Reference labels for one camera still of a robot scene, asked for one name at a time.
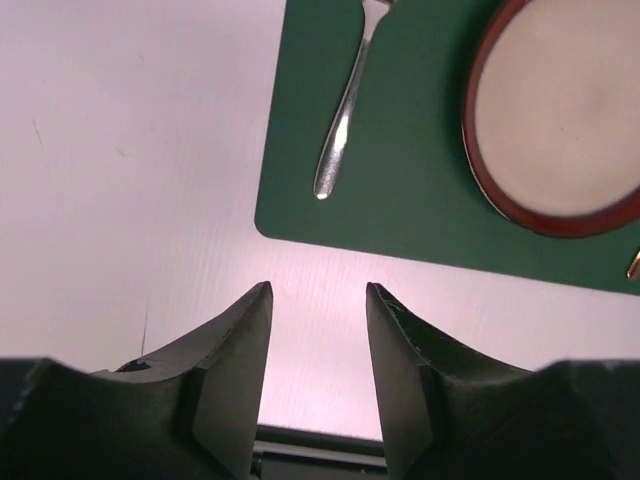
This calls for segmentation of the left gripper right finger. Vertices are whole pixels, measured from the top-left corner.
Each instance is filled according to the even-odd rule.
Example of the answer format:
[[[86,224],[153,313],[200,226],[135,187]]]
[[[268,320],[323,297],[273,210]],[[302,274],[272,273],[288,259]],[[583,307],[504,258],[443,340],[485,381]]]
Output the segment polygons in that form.
[[[486,356],[366,289],[384,455],[393,479],[635,479],[639,364],[536,371]]]

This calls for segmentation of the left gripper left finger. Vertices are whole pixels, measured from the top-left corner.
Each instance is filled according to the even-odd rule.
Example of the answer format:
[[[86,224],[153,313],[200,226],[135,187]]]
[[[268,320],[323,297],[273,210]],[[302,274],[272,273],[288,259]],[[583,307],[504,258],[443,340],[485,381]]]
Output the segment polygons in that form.
[[[114,371],[1,362],[5,479],[245,479],[272,323],[269,283]]]

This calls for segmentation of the green placemat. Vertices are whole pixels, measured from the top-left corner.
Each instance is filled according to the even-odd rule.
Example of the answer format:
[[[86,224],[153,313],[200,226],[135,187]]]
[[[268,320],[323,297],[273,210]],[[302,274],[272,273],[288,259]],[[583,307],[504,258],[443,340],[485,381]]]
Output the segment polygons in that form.
[[[316,165],[351,73],[357,1],[286,5],[255,224],[267,237],[637,294],[639,227],[586,239],[529,232],[485,199],[463,147],[462,104],[497,1],[401,1],[380,22],[332,194]]]

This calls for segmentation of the copper spoon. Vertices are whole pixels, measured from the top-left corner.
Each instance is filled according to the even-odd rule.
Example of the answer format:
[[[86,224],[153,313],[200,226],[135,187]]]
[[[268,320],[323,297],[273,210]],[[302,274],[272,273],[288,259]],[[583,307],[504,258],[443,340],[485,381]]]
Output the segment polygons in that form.
[[[626,271],[626,278],[629,281],[635,281],[639,278],[639,272],[640,272],[640,250],[638,250],[635,256],[633,257]]]

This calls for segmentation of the red rimmed beige plate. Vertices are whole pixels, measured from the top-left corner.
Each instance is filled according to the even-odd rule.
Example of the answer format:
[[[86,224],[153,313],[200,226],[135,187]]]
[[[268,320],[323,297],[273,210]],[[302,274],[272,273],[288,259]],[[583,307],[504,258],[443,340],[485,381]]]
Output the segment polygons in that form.
[[[639,5],[507,1],[478,45],[463,139],[482,194],[536,233],[639,217]]]

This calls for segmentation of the silver fork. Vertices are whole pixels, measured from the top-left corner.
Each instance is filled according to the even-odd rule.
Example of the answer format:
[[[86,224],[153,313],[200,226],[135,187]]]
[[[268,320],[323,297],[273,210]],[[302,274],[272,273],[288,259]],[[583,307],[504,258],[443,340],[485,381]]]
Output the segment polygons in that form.
[[[316,166],[312,191],[317,200],[326,200],[336,185],[369,48],[378,24],[396,4],[397,2],[393,0],[361,1],[362,35],[349,79]]]

